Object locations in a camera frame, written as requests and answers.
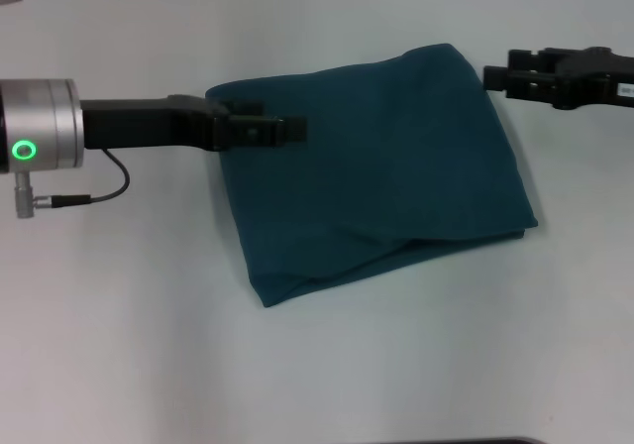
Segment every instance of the black cable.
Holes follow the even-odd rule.
[[[92,203],[101,203],[103,201],[108,201],[110,199],[114,199],[118,196],[121,196],[126,190],[130,187],[130,173],[125,165],[121,163],[119,159],[117,159],[114,155],[112,155],[109,151],[103,150],[106,157],[108,157],[112,162],[121,169],[121,172],[124,176],[124,184],[121,188],[119,188],[114,193],[106,194],[105,196],[97,196],[93,198],[89,194],[76,194],[76,195],[55,195],[51,196],[51,208],[65,208],[67,206],[80,206],[83,204],[92,204]]]

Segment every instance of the white background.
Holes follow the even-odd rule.
[[[83,98],[382,60],[449,42],[634,56],[634,0],[26,0],[0,8],[0,76]],[[217,158],[122,151],[133,186],[14,219],[0,179],[0,442],[299,444],[634,438],[634,111],[493,96],[540,227],[523,241],[264,309]],[[101,194],[99,152],[37,173]]]

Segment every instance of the folded fabric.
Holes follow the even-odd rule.
[[[221,155],[266,307],[537,225],[495,110],[450,45],[232,82],[207,97],[308,119],[306,144]]]

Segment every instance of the dark green towel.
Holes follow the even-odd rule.
[[[264,306],[537,225],[488,96],[450,45],[232,82],[207,97],[308,118],[307,144],[222,154]]]

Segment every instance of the green indicator light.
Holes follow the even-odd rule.
[[[30,140],[21,140],[16,142],[13,149],[11,149],[13,156],[22,162],[32,159],[37,152],[38,147],[36,147],[36,144]]]

